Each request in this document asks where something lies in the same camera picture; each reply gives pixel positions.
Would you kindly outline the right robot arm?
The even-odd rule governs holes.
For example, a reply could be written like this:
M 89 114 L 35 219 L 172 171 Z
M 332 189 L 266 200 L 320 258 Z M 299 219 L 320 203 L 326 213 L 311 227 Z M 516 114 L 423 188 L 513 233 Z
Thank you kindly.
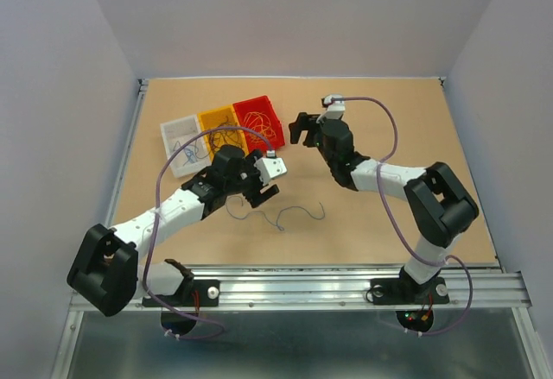
M 356 192 L 375 192 L 385 202 L 404 200 L 419 230 L 416 247 L 397 277 L 374 281 L 375 305 L 411 305 L 435 292 L 437 276 L 455 243 L 479 216 L 473 197 L 443 162 L 429 167 L 400 167 L 357 152 L 353 133 L 341 119 L 301 112 L 289 124 L 290 141 L 317 148 L 334 180 Z

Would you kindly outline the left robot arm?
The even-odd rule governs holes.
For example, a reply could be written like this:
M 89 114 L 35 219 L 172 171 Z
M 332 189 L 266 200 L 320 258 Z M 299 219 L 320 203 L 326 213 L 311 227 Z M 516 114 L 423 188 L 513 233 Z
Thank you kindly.
M 194 276 L 175 260 L 152 263 L 156 243 L 201 222 L 233 195 L 243 196 L 253 208 L 260 206 L 278 193 L 274 181 L 286 173 L 283 159 L 273 152 L 246 154 L 225 145 L 211 165 L 153 208 L 111 228 L 91 227 L 68 271 L 67 284 L 107 317 L 137 298 L 186 303 Z

